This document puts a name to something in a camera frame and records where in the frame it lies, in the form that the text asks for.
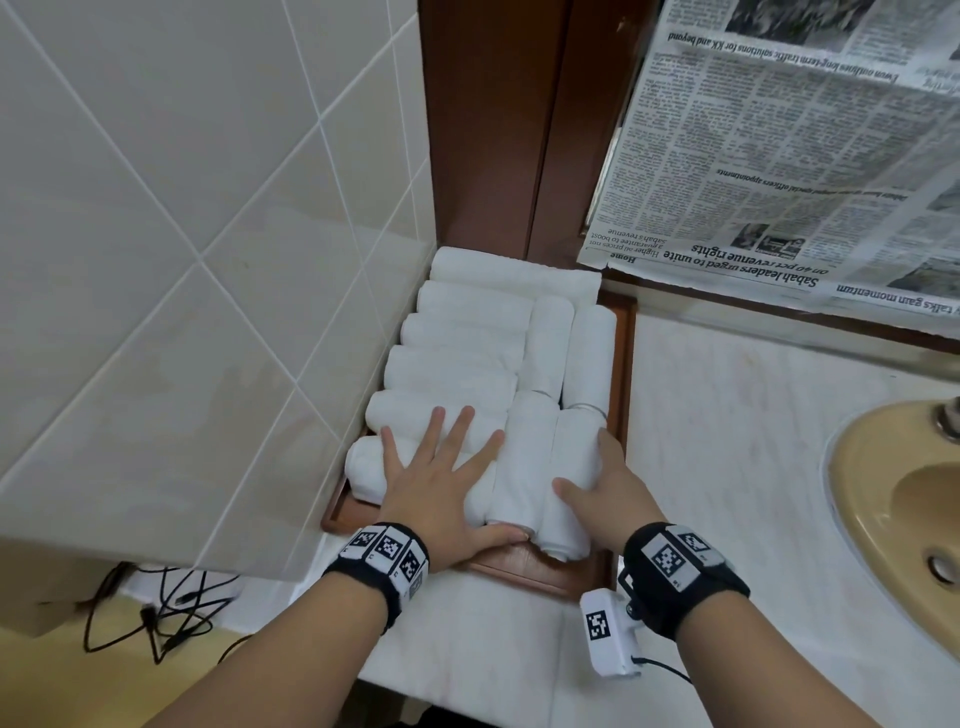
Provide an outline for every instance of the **wristband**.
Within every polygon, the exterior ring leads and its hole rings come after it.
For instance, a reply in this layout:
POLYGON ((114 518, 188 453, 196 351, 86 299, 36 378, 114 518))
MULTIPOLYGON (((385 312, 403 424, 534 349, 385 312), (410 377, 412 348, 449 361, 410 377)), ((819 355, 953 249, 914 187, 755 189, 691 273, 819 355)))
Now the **wristband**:
POLYGON ((718 592, 750 596, 723 554, 684 525, 649 523, 623 549, 621 586, 630 596, 630 616, 675 640, 684 618, 718 592))
POLYGON ((416 533, 400 523, 375 523, 353 534, 324 575, 346 574, 381 592, 387 600, 386 634, 429 570, 430 553, 416 533))

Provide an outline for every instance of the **right hand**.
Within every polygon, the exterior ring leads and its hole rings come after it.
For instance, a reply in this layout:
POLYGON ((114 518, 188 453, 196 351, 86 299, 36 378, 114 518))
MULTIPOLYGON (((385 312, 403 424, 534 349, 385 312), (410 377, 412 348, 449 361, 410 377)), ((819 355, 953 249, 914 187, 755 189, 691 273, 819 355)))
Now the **right hand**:
POLYGON ((603 468, 596 488, 585 491, 558 477, 553 490, 596 543, 622 554, 638 528, 666 517, 646 484, 627 467, 623 448, 606 429, 597 432, 597 444, 603 468))

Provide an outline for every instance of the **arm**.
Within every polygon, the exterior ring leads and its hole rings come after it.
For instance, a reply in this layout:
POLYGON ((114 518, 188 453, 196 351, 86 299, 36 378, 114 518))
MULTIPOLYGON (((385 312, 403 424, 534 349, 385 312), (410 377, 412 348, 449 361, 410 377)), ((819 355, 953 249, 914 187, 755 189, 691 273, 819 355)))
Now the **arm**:
MULTIPOLYGON (((590 492, 558 478, 557 495, 593 539, 616 553, 643 525, 667 521, 623 450, 599 433, 603 470, 590 492)), ((690 679, 720 728, 876 726, 783 638, 749 599, 721 592, 698 604, 677 631, 690 679)))
MULTIPOLYGON (((390 430, 381 433, 387 494, 380 519, 402 523, 420 536, 430 552, 431 571, 446 569, 485 548, 527 538, 506 524, 467 525, 467 493, 503 443, 503 432, 495 432, 480 452, 454 471, 472 419, 473 409, 465 407, 440 443, 444 411, 435 409, 406 469, 390 430)), ((341 573, 328 574, 148 726, 333 725, 386 623, 381 592, 341 573)))

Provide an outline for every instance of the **newspaper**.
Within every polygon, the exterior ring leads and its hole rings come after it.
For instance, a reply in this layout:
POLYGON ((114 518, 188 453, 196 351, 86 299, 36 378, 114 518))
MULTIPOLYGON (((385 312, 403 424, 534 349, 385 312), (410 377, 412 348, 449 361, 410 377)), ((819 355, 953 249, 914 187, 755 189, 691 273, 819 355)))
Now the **newspaper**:
POLYGON ((668 0, 578 260, 960 338, 960 0, 668 0))

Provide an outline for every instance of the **sink basin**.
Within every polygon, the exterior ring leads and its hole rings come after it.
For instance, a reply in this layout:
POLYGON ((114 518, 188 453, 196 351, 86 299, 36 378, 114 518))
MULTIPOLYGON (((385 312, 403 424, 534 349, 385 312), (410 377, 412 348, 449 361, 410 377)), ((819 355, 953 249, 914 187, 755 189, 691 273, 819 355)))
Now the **sink basin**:
POLYGON ((854 420, 828 461, 839 521, 890 596, 960 659, 960 445, 933 422, 935 401, 854 420))

